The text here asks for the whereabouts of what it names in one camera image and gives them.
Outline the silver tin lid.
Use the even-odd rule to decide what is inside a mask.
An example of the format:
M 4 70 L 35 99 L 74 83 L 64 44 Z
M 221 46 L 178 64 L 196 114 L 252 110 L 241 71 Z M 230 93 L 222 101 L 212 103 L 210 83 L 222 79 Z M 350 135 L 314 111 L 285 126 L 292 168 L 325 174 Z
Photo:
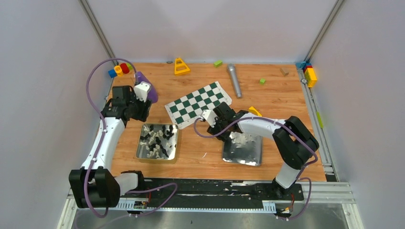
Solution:
M 222 159 L 228 163 L 258 167 L 262 163 L 263 138 L 232 132 L 224 141 Z

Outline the gold tin box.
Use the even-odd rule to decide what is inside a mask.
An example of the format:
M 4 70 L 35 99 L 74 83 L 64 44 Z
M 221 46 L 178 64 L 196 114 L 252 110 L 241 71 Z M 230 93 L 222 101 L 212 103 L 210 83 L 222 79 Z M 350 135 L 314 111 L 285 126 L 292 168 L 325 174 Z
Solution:
M 141 163 L 176 163 L 180 135 L 180 129 L 174 124 L 143 124 L 135 158 Z

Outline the green white chess board mat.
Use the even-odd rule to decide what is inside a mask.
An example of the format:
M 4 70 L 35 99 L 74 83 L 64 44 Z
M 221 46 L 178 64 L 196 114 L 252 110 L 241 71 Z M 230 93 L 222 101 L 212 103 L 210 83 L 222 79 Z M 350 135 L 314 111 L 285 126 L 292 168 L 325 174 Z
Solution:
M 171 121 L 184 129 L 194 123 L 204 110 L 214 109 L 220 103 L 232 104 L 232 99 L 218 81 L 206 85 L 164 107 Z

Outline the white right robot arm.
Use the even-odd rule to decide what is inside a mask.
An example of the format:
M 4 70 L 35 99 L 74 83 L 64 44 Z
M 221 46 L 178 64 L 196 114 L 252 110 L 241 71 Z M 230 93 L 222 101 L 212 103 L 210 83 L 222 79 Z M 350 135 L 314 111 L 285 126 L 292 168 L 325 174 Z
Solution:
M 288 119 L 271 119 L 249 111 L 235 112 L 225 102 L 214 109 L 204 110 L 202 120 L 209 124 L 208 138 L 225 141 L 231 132 L 257 135 L 273 140 L 284 163 L 274 178 L 273 194 L 285 199 L 292 192 L 305 167 L 317 162 L 319 143 L 303 122 L 296 116 Z

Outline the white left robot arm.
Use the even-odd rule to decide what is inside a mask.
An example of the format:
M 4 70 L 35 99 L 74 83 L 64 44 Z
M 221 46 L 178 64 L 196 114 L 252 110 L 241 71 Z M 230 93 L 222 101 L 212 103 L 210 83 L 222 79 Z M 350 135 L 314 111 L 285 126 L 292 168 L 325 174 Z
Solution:
M 151 85 L 114 86 L 112 96 L 100 112 L 100 125 L 92 149 L 79 169 L 69 174 L 69 183 L 79 208 L 114 208 L 122 195 L 141 197 L 146 184 L 140 171 L 115 177 L 110 169 L 118 141 L 130 119 L 145 122 L 152 101 Z

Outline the purple metronome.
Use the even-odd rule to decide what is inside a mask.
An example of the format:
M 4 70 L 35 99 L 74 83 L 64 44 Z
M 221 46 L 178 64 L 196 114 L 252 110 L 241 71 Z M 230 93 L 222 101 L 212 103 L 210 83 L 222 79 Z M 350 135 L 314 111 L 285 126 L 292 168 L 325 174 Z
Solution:
M 135 73 L 137 80 L 134 86 L 136 98 L 142 102 L 149 100 L 152 104 L 158 101 L 158 93 L 153 84 L 144 76 L 142 72 Z

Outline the yellow arch block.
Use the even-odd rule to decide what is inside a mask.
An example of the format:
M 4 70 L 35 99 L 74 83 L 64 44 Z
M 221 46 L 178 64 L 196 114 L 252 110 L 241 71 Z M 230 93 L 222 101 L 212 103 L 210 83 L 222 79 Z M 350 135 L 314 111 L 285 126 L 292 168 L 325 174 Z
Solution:
M 253 106 L 249 107 L 248 111 L 256 116 L 262 117 L 262 114 L 257 109 L 255 109 Z

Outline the blue cube block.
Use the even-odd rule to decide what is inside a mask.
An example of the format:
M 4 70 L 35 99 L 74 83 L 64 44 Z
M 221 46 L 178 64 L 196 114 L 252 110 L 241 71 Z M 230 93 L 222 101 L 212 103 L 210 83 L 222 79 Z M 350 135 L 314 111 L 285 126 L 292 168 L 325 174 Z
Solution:
M 109 70 L 109 71 L 108 71 L 108 75 L 110 76 L 110 78 L 115 78 L 115 77 L 117 77 L 117 73 L 116 73 L 116 71 L 115 71 L 114 69 Z

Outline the yellow cylinder block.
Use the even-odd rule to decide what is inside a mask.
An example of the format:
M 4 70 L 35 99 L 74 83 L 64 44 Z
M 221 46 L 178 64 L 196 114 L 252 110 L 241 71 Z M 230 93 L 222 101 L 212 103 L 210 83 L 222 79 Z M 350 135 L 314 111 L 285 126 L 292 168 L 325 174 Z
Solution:
M 122 70 L 122 68 L 121 68 L 120 65 L 116 65 L 116 66 L 114 67 L 114 72 L 115 72 L 115 74 L 116 74 L 118 77 L 121 77 L 121 76 L 124 75 L 124 72 L 123 72 L 123 70 Z

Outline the grey microphone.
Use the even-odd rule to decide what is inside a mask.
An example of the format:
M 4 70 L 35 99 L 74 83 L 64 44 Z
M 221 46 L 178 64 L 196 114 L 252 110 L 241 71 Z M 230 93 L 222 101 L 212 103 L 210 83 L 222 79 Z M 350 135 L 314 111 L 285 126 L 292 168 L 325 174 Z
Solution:
M 231 82 L 233 84 L 233 88 L 234 88 L 234 92 L 235 92 L 236 97 L 238 99 L 242 98 L 243 97 L 242 96 L 242 91 L 241 91 L 240 84 L 239 84 L 239 81 L 238 81 L 238 78 L 237 78 L 235 65 L 232 64 L 232 63 L 229 63 L 227 65 L 227 71 L 228 71 L 228 73 L 230 75 Z

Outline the green block far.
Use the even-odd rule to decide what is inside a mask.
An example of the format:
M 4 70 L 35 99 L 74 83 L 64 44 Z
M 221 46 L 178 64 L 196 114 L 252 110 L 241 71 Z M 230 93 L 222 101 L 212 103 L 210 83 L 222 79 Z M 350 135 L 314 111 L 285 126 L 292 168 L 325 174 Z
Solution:
M 213 66 L 215 67 L 215 68 L 218 68 L 219 66 L 221 66 L 223 64 L 223 61 L 222 60 L 217 60 L 217 61 L 215 61 L 214 63 L 213 63 Z

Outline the yellow triangle block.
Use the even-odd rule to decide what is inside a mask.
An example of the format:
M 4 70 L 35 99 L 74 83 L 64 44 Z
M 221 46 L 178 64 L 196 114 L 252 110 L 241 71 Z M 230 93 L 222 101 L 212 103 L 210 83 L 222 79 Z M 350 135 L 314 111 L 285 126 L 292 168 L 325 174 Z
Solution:
M 190 73 L 191 70 L 182 58 L 176 58 L 174 61 L 174 75 L 184 75 Z

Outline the brown wooden block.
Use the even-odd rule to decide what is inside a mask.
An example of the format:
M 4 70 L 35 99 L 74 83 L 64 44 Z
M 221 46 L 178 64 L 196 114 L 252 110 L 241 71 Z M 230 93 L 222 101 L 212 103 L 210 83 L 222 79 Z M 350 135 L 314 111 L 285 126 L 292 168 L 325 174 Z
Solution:
M 280 68 L 280 72 L 283 76 L 289 75 L 289 70 L 287 68 Z

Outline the yellow red blue brick stack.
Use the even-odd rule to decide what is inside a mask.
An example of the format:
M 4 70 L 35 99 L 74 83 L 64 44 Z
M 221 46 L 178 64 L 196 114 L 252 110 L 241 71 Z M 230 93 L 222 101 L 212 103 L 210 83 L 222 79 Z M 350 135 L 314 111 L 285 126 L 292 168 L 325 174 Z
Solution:
M 308 88 L 313 88 L 317 83 L 317 77 L 312 64 L 309 62 L 297 62 L 295 63 L 295 66 L 297 69 L 301 69 L 303 71 Z

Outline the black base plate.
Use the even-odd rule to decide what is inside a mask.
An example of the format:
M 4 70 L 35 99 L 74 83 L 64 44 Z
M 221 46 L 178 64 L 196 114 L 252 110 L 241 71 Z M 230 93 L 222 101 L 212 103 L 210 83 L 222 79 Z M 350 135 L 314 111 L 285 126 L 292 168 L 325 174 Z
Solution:
M 141 188 L 142 194 L 126 194 L 129 209 L 184 208 L 184 209 L 263 209 L 264 202 L 281 201 L 292 204 L 303 201 L 300 184 L 280 191 L 272 182 L 242 180 L 149 178 Z

